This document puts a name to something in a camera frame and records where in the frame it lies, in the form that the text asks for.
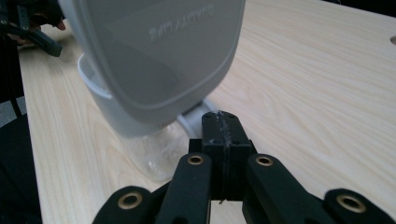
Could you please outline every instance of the light wood grain surface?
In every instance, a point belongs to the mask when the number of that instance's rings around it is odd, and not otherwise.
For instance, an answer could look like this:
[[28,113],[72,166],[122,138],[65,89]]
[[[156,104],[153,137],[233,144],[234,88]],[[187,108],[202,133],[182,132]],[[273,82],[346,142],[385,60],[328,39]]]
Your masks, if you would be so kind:
[[[70,32],[60,58],[21,49],[45,223],[91,223],[141,175],[78,76]],[[396,218],[396,19],[315,0],[248,0],[232,68],[209,95],[238,116],[260,152],[308,191],[356,190]],[[243,223],[241,203],[212,203],[212,223]]]

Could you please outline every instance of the gray plastic casing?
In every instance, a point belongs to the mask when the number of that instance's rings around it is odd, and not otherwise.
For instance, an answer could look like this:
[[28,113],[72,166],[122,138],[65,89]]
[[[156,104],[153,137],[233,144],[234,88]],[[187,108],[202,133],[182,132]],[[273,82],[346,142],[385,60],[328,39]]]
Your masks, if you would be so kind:
[[229,70],[244,0],[60,0],[93,72],[124,111],[164,125]]

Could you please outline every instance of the metal screw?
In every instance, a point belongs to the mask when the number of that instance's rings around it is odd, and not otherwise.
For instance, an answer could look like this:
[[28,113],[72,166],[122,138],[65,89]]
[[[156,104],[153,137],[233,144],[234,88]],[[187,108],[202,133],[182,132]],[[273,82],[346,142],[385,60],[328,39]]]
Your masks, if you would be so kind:
[[136,208],[139,204],[141,204],[143,201],[143,196],[137,192],[133,191],[127,194],[122,195],[122,197],[119,198],[119,208],[127,210],[127,209],[132,209]]
[[336,198],[337,202],[343,206],[346,210],[349,210],[354,213],[363,213],[367,210],[364,203],[361,200],[352,197],[350,195],[341,194]]

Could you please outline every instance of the wooden table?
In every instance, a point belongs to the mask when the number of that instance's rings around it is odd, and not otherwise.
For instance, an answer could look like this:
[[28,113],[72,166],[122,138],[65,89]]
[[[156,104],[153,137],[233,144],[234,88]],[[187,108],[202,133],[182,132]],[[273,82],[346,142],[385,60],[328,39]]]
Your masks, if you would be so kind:
[[[20,56],[42,215],[91,223],[117,189],[160,184],[135,169],[79,78],[73,36],[51,35],[60,58],[35,48]],[[396,218],[395,35],[391,17],[248,0],[232,68],[209,99],[314,195],[356,190]],[[212,223],[243,223],[241,203],[212,206]]]

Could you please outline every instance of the white plastic housing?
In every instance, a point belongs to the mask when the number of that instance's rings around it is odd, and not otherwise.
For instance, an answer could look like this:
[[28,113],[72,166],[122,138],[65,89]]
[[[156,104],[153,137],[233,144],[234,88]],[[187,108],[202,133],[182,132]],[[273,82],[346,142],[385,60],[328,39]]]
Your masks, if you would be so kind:
[[136,133],[145,134],[175,120],[219,85],[233,60],[245,1],[60,4],[98,83],[125,116],[148,126],[136,126]]

